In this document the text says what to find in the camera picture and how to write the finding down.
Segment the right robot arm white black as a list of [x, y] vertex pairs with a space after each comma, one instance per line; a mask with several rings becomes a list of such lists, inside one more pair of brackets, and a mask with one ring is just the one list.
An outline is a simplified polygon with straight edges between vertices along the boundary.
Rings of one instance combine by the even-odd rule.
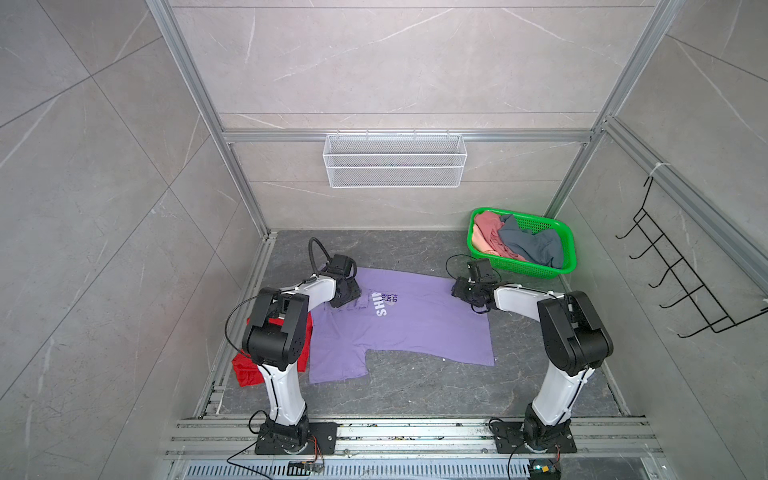
[[539, 323], [549, 365], [521, 426], [523, 444], [545, 452], [570, 434], [581, 391], [614, 346], [588, 295], [544, 292], [517, 284], [458, 278], [452, 295], [472, 307], [511, 312]]

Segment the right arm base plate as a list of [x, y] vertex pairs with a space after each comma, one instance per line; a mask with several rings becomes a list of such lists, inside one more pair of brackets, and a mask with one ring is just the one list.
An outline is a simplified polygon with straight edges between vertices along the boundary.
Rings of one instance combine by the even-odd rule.
[[535, 422], [506, 422], [492, 419], [488, 424], [498, 453], [571, 454], [577, 447], [570, 421], [555, 426]]

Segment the purple t shirt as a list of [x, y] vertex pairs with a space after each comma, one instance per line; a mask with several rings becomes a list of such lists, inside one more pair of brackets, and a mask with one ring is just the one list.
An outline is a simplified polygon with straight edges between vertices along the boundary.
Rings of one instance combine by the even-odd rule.
[[311, 311], [309, 382], [345, 381], [368, 374], [369, 351], [404, 351], [494, 366], [488, 315], [452, 296], [448, 278], [361, 268], [361, 295]]

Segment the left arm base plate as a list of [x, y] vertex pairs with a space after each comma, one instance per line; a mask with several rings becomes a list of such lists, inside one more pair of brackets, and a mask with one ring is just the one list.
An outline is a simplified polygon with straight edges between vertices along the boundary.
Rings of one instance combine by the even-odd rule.
[[333, 454], [337, 441], [338, 424], [334, 422], [309, 422], [285, 426], [272, 422], [263, 423], [254, 447], [256, 455], [323, 455]]

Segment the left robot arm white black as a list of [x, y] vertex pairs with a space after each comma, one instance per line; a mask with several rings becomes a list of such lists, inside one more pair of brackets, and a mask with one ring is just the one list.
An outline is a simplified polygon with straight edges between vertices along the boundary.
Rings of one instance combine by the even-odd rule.
[[310, 434], [307, 404], [298, 380], [298, 360], [306, 343], [310, 312], [323, 304], [344, 306], [360, 297], [356, 275], [314, 274], [291, 288], [265, 287], [254, 305], [241, 342], [267, 389], [268, 431], [303, 445]]

